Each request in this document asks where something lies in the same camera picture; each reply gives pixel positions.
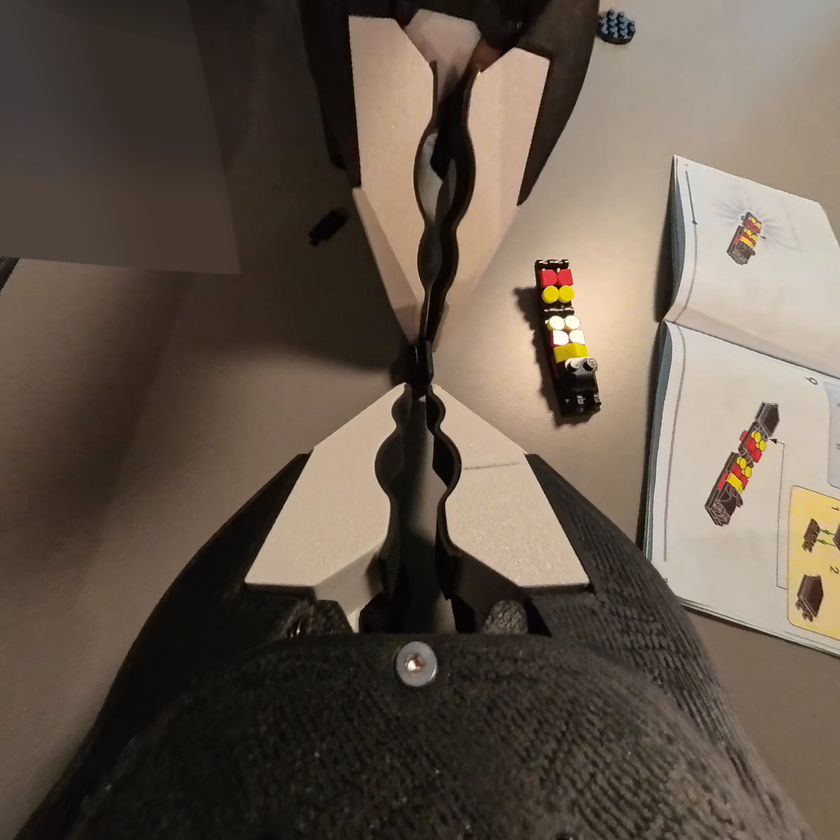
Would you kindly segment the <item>lego instruction booklet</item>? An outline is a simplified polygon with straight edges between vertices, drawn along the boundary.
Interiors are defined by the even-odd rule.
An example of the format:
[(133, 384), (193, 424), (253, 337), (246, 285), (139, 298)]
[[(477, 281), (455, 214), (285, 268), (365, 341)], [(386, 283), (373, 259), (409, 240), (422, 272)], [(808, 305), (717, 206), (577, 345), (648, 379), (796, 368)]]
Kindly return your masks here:
[(839, 654), (839, 249), (822, 206), (675, 156), (644, 549), (688, 607)]

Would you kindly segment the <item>black red yellow lego model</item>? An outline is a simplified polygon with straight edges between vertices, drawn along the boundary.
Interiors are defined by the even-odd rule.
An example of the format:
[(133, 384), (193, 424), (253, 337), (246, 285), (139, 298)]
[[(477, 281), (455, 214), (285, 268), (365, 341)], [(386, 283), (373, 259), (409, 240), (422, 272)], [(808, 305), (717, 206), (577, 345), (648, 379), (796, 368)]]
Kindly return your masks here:
[(521, 315), (532, 332), (544, 394), (556, 419), (583, 420), (602, 409), (599, 364), (576, 311), (576, 287), (567, 259), (537, 259), (529, 287), (516, 290)]

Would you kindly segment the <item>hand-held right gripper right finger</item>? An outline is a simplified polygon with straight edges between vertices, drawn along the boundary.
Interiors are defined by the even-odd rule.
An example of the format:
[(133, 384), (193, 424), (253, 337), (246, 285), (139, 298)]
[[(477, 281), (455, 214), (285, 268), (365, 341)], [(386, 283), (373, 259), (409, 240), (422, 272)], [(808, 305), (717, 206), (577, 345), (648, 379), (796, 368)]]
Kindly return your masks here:
[(526, 452), (442, 387), (427, 394), (445, 594), (543, 594), (590, 583)]

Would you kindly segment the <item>blue round lego plate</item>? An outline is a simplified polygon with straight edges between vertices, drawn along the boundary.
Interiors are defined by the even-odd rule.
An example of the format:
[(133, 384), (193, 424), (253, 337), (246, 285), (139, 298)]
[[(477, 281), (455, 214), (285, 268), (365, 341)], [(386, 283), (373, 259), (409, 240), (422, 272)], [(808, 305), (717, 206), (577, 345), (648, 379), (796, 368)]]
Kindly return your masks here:
[(636, 30), (636, 22), (624, 11), (610, 8), (599, 13), (595, 33), (609, 45), (626, 46), (634, 39)]

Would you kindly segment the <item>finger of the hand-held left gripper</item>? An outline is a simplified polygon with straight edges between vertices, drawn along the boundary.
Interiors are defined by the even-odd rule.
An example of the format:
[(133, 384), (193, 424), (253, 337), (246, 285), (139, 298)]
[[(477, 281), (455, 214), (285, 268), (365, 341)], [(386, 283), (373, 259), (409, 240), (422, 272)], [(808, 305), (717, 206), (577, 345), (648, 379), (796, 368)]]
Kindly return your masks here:
[(460, 82), (452, 121), (454, 191), (440, 221), (434, 338), (449, 305), (486, 273), (518, 213), (550, 61), (514, 48)]
[(353, 189), (386, 295), (409, 343), (425, 300), (418, 256), (426, 222), (417, 155), (435, 110), (434, 71), (392, 18), (349, 16), (360, 185)]

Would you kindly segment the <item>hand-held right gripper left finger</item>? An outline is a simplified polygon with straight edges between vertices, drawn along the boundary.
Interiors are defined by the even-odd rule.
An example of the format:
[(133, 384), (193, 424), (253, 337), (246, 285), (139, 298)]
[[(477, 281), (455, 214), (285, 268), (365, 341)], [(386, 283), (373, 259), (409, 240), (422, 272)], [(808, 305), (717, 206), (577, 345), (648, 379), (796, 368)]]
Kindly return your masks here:
[(382, 591), (374, 571), (391, 520), (375, 460), (397, 430), (398, 385), (317, 444), (245, 577), (248, 587), (368, 603)]

